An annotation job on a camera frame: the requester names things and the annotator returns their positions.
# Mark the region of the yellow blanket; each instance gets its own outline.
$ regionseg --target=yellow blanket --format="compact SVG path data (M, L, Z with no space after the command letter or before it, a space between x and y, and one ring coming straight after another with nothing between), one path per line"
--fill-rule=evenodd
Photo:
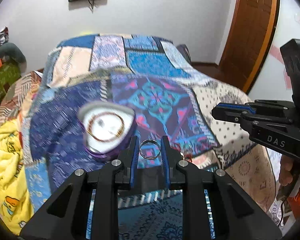
M17 120L13 120L0 127L0 215L7 227L19 235L33 213Z

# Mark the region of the cable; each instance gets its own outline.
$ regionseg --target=cable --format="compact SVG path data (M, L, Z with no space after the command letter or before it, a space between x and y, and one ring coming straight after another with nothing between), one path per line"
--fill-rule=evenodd
M281 225L281 222L282 222L282 220L283 220L283 205L284 205L284 203L287 201L287 199L288 199L288 198L285 198L285 199L282 201L281 206L280 206L280 209L281 209L281 219L280 219L279 224L277 225L278 227Z
M91 5L91 11L93 12L94 0L88 0L88 2Z

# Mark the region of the human hand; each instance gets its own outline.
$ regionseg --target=human hand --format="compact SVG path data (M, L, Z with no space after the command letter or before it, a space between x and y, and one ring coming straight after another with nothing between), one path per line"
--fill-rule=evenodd
M281 167L279 174L279 182L282 186L287 186L293 180L292 174L290 172L293 166L293 159L282 155L280 164Z

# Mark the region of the door frame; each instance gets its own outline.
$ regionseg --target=door frame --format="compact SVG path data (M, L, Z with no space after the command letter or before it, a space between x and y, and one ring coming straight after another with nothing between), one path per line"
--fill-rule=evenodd
M220 67L222 66L222 64L226 58L227 52L229 51L229 46L230 46L229 40L231 39L231 37L233 35L234 24L235 24L237 16L238 16L239 3L240 3L240 0L236 0L235 8L234 8L234 15L233 15L229 35L228 35L225 49L223 50L222 57L221 57L220 64L219 64ZM268 51L270 49L270 46L271 46L271 43L273 40L273 36L274 36L274 31L275 31L275 28L277 25L277 19L278 19L278 14L279 14L279 5L280 5L280 0L272 0L270 18L269 18L269 23L267 26L265 38L263 40L260 52L258 54L258 57L257 57L257 60L254 64L254 66L252 68L252 71L242 88L242 91L245 93L247 93L247 91L249 91L251 89L251 87L252 87L254 81L256 80L258 73L260 72L261 67L266 59Z

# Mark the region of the wooden floor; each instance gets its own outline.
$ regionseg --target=wooden floor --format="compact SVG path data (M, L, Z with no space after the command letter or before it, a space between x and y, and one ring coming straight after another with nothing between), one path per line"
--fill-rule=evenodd
M226 75L219 70L218 65L215 63L196 63L193 62L192 66L200 71L203 74L206 74L212 78L218 79L225 83L230 83L229 79L226 77Z

